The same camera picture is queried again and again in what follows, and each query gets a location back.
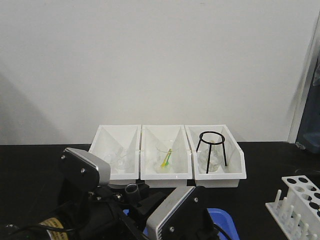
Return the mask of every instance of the screw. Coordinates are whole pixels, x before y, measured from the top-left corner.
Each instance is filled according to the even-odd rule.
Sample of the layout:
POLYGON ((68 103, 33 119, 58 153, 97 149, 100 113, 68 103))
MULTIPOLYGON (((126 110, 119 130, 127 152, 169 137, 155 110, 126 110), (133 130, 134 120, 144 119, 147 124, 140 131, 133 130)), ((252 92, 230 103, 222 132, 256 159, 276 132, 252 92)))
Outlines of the screw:
POLYGON ((114 196, 116 197, 116 200, 118 202, 120 202, 122 200, 122 195, 121 194, 115 194, 114 196))

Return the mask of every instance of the white test tube rack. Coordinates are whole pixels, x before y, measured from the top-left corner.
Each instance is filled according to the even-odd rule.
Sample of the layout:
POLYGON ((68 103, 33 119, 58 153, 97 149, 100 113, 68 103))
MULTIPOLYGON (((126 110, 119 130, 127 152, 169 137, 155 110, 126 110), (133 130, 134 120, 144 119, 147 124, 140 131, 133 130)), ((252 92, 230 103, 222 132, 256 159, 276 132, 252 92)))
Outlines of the white test tube rack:
POLYGON ((320 240, 320 190, 305 175, 282 177, 287 196, 265 204, 289 240, 320 240))

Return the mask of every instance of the blue tray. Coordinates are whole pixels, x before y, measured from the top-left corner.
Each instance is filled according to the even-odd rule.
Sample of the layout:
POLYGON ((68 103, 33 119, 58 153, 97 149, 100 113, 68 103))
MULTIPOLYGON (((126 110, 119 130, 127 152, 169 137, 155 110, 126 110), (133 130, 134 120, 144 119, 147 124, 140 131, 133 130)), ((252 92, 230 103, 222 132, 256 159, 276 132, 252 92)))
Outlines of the blue tray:
MULTIPOLYGON (((220 228, 222 228, 232 240, 240 240, 234 221, 231 216, 224 210, 219 208, 208 208, 208 212, 215 224, 217 224, 220 228)), ((148 235, 147 229, 145 228, 143 233, 148 235)), ((219 232, 220 240, 227 240, 225 236, 219 232)))

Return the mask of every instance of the white wall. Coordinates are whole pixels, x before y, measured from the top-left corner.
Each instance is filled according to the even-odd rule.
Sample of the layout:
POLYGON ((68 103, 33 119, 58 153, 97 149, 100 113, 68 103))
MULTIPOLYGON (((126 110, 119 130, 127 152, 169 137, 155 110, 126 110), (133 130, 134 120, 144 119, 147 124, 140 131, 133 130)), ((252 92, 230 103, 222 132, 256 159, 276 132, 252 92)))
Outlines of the white wall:
POLYGON ((0 2, 0 144, 99 124, 227 124, 287 141, 319 0, 0 2))

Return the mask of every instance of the black tabletop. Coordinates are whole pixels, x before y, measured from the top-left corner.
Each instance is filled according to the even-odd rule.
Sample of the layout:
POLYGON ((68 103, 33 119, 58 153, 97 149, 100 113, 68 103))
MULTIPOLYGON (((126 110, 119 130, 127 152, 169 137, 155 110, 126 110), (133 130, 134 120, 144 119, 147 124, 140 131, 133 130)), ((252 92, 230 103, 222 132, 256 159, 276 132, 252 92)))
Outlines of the black tabletop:
MULTIPOLYGON (((320 156, 285 142, 240 142, 247 179, 237 188, 207 188, 206 206, 228 212, 241 240, 285 240, 265 203, 288 187, 281 177, 306 175, 320 186, 320 156)), ((36 223, 57 206, 63 176, 57 161, 66 147, 89 144, 0 146, 0 224, 36 223)), ((152 189, 169 194, 173 189, 152 189)))

